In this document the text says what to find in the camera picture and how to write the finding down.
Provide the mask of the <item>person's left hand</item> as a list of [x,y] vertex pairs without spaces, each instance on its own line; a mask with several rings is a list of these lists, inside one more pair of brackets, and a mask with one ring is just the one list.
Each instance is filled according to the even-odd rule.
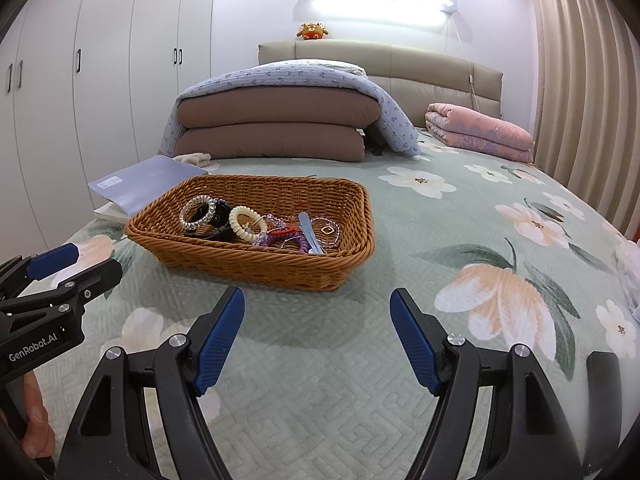
[[55,433],[43,404],[41,390],[34,372],[22,378],[27,429],[21,440],[23,451],[30,458],[51,457],[55,451]]

